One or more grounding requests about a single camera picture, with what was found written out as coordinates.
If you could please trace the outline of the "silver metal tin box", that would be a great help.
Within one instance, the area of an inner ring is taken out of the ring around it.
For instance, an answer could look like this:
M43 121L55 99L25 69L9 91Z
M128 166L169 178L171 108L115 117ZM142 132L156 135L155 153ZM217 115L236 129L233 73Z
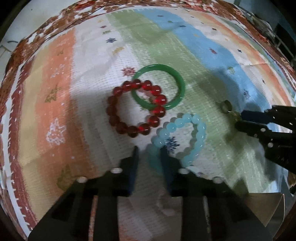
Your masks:
M265 227L270 230L280 228L285 217L284 194L248 193L244 197L244 202Z

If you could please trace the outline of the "green jade bangle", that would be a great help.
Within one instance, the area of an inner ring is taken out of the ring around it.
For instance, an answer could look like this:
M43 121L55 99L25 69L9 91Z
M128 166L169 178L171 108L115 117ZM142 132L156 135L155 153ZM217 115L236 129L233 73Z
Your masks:
M138 70L132 77L132 80L138 79L140 76L142 76L144 73L147 72L151 72L151 71L162 71L162 72L166 72L169 75L171 75L178 87L178 91L176 96L174 97L174 99L170 102L168 102L167 104L163 105L163 107L166 110L170 110L172 108L175 108L184 98L185 96L185 82L184 79L182 78L182 76L180 75L180 73L178 73L174 68L171 68L170 66L167 65L163 65L163 64L152 64L152 65L148 65L148 66L144 66L143 68L141 68L140 70ZM148 103L146 101L144 101L143 99L141 99L135 90L131 91L131 95L133 97L133 99L142 107L148 110L153 110L156 105L152 104L152 103Z

